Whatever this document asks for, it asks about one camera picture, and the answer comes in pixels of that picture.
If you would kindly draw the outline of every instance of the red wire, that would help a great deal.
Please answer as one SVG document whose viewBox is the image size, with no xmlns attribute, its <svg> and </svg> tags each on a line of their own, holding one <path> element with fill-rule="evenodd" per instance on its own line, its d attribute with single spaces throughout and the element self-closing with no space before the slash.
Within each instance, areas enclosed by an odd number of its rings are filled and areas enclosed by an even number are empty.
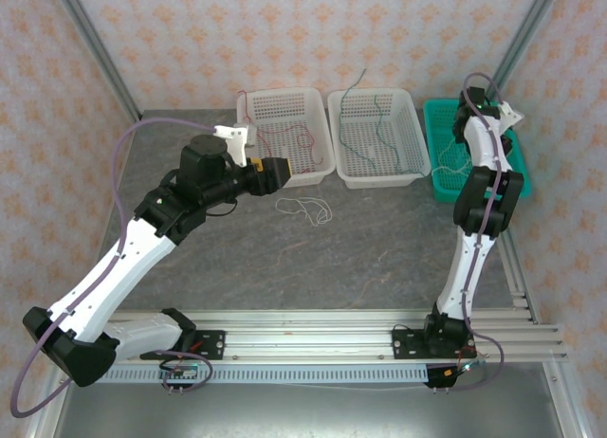
<svg viewBox="0 0 607 438">
<path fill-rule="evenodd" d="M 190 353 L 193 353 L 194 351 L 196 351 L 196 348 L 198 348 L 200 345 L 202 345 L 202 340 L 200 340 L 197 343 L 195 343 L 194 345 L 192 345 L 192 348 L 190 348 Z"/>
<path fill-rule="evenodd" d="M 474 346 L 462 346 L 459 349 L 459 357 L 457 358 L 457 370 L 460 370 L 459 364 L 462 361 L 462 354 L 464 353 L 464 350 L 472 350 L 472 351 L 478 353 L 478 350 Z"/>
<path fill-rule="evenodd" d="M 248 114 L 248 95 L 247 95 L 247 91 L 246 90 L 239 90 L 238 91 L 239 94 L 245 94 L 245 122 L 246 123 L 250 123 L 251 125 L 253 125 L 253 119 L 250 118 L 250 115 Z M 267 152 L 269 153 L 269 156 L 274 156 L 272 154 L 272 150 L 269 147 L 269 144 L 267 143 L 266 139 L 264 137 L 262 137 L 260 135 L 261 130 L 257 130 L 257 136 L 264 142 L 264 144 L 266 144 L 266 149 Z"/>
<path fill-rule="evenodd" d="M 247 95 L 247 91 L 246 90 L 239 90 L 238 91 L 239 94 L 245 94 L 245 121 L 247 123 L 253 124 L 253 119 L 250 117 L 250 115 L 248 114 L 248 95 Z M 263 133 L 265 135 L 280 135 L 282 133 L 288 132 L 290 130 L 293 130 L 294 128 L 303 128 L 305 130 L 305 133 L 299 133 L 297 135 L 297 144 L 302 148 L 302 149 L 309 149 L 308 154 L 310 156 L 310 161 L 312 163 L 314 163 L 315 165 L 322 165 L 322 163 L 324 162 L 324 157 L 321 157 L 321 161 L 316 162 L 314 160 L 314 156 L 313 156 L 313 152 L 312 152 L 312 148 L 314 146 L 314 142 L 315 139 L 312 136 L 312 134 L 310 133 L 310 131 L 307 129 L 307 127 L 305 125 L 302 125 L 300 123 L 296 123 L 294 125 L 291 125 L 288 128 L 285 128 L 284 130 L 278 130 L 278 131 L 269 131 L 269 130 L 261 130 L 261 129 L 257 129 L 257 136 L 264 142 L 264 144 L 266 145 L 267 151 L 269 152 L 269 156 L 272 156 L 272 151 L 269 148 L 269 144 L 267 143 L 267 141 L 264 139 L 264 137 L 262 137 L 260 134 Z M 301 142 L 301 137 L 308 137 L 310 140 L 310 144 L 307 146 L 302 145 Z M 305 170 L 303 170 L 301 173 L 309 173 L 310 169 L 306 168 Z"/>
</svg>

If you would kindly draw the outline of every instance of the wall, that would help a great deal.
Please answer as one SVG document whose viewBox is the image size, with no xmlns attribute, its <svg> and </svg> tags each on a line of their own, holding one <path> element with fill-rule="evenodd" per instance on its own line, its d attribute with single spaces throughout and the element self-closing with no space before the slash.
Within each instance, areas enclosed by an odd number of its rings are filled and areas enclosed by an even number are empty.
<svg viewBox="0 0 607 438">
<path fill-rule="evenodd" d="M 0 434 L 33 342 L 21 324 L 94 263 L 111 204 L 109 160 L 128 119 L 58 0 L 0 0 Z M 21 408 L 43 377 L 39 357 Z"/>
<path fill-rule="evenodd" d="M 355 82 L 417 104 L 491 74 L 532 0 L 83 0 L 142 109 L 235 107 L 239 89 Z"/>
<path fill-rule="evenodd" d="M 535 194 L 514 228 L 543 320 L 562 323 L 607 430 L 607 0 L 556 0 L 506 88 Z"/>
</svg>

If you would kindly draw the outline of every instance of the white bracket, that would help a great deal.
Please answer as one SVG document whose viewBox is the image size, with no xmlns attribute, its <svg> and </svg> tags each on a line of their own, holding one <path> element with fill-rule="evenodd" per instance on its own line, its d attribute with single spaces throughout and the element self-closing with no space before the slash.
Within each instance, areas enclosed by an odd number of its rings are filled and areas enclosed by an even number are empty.
<svg viewBox="0 0 607 438">
<path fill-rule="evenodd" d="M 523 113 L 513 110 L 507 101 L 504 101 L 499 106 L 500 108 L 500 136 L 503 135 L 508 128 L 516 125 L 524 118 Z"/>
<path fill-rule="evenodd" d="M 173 348 L 181 336 L 181 328 L 171 317 L 162 313 L 150 319 L 108 322 L 103 332 L 120 341 L 116 362 L 154 350 Z"/>
<path fill-rule="evenodd" d="M 234 123 L 234 128 L 245 128 L 247 129 L 247 141 L 245 147 L 255 147 L 255 141 L 257 140 L 257 127 L 250 123 Z"/>
<path fill-rule="evenodd" d="M 216 137 L 221 137 L 228 144 L 228 154 L 238 166 L 247 166 L 247 154 L 245 146 L 248 142 L 248 125 L 244 127 L 225 127 L 215 125 Z"/>
</svg>

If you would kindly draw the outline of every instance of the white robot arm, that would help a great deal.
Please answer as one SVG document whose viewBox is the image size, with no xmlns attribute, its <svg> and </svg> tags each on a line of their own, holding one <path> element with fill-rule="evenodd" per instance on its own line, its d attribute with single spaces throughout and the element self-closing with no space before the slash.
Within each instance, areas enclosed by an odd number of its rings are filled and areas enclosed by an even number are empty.
<svg viewBox="0 0 607 438">
<path fill-rule="evenodd" d="M 393 330 L 397 359 L 476 356 L 467 323 L 472 313 L 472 300 L 487 255 L 498 235 L 507 229 L 523 189 L 523 175 L 512 171 L 506 159 L 504 145 L 508 146 L 509 139 L 502 137 L 500 142 L 500 139 L 492 138 L 523 116 L 505 102 L 500 106 L 485 103 L 482 88 L 471 87 L 468 94 L 484 120 L 470 108 L 462 93 L 453 134 L 456 142 L 466 143 L 473 166 L 453 208 L 453 223 L 458 229 L 451 271 L 432 312 L 426 317 L 424 329 Z M 487 195 L 498 175 L 496 197 L 489 202 Z M 450 387 L 455 379 L 456 376 L 443 377 L 429 386 Z"/>
<path fill-rule="evenodd" d="M 121 359 L 191 347 L 195 325 L 174 309 L 147 320 L 108 321 L 139 280 L 206 221 L 209 209 L 235 205 L 246 192 L 274 193 L 288 181 L 287 159 L 246 158 L 245 146 L 252 144 L 248 138 L 254 140 L 251 128 L 216 126 L 214 137 L 194 137 L 182 150 L 179 169 L 169 172 L 135 209 L 122 251 L 116 243 L 62 299 L 26 313 L 24 324 L 36 341 L 59 323 L 42 349 L 76 384 L 94 383 Z M 109 273 L 74 306 L 110 263 L 115 264 Z"/>
</svg>

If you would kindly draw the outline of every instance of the white plastic basket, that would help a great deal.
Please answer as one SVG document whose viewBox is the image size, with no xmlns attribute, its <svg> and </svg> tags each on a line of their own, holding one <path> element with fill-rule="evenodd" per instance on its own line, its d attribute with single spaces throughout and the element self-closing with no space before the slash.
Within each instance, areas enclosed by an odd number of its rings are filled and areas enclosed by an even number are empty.
<svg viewBox="0 0 607 438">
<path fill-rule="evenodd" d="M 293 175 L 287 187 L 320 184 L 335 170 L 335 158 L 321 93 L 310 87 L 260 90 L 241 94 L 236 117 L 246 122 L 246 110 L 257 127 L 255 147 L 247 156 L 279 156 L 291 162 Z M 308 148 L 314 138 L 312 148 Z"/>
<path fill-rule="evenodd" d="M 338 174 L 349 189 L 402 187 L 430 174 L 428 148 L 409 92 L 352 89 L 340 109 L 344 94 L 333 92 L 328 106 Z"/>
</svg>

